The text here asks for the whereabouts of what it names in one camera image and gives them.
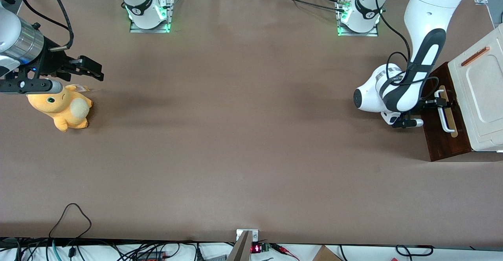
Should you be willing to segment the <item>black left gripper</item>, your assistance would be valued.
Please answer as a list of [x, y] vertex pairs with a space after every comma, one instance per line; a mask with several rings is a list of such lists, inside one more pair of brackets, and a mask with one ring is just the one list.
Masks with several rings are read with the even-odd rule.
[[417, 105], [409, 112], [409, 119], [422, 119], [424, 110], [438, 110], [440, 107], [451, 107], [452, 103], [442, 97], [433, 99], [420, 99]]

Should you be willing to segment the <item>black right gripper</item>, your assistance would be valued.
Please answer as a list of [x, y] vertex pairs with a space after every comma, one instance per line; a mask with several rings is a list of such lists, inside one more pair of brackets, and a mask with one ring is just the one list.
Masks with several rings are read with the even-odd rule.
[[70, 81], [72, 75], [89, 76], [98, 81], [104, 80], [102, 65], [87, 56], [73, 59], [64, 51], [50, 51], [58, 45], [49, 38], [44, 37], [44, 45], [40, 55], [33, 63], [34, 78], [52, 76], [65, 81]]

